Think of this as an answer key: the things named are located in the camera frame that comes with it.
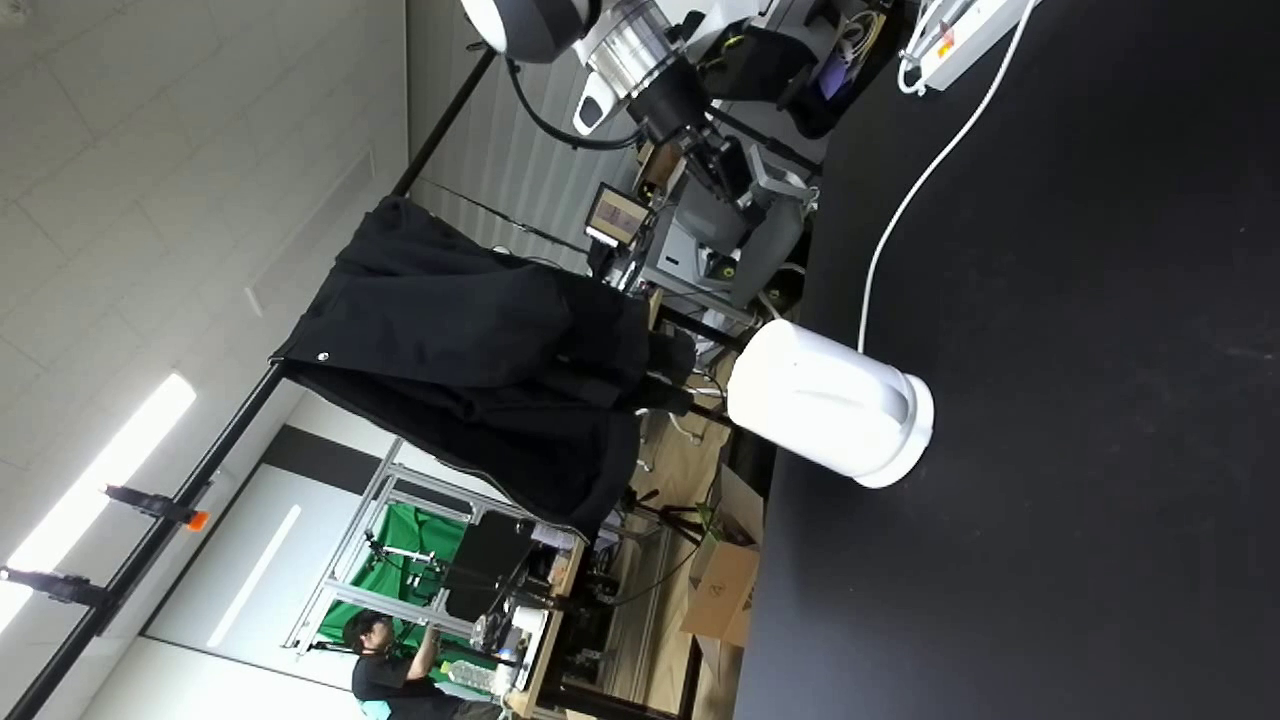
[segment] black table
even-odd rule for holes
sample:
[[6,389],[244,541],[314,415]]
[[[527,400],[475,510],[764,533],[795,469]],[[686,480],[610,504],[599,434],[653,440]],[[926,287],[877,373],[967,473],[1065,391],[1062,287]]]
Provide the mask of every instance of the black table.
[[[926,477],[783,461],[742,720],[1280,716],[1280,4],[1062,0],[882,275]],[[985,91],[832,137],[805,318]]]

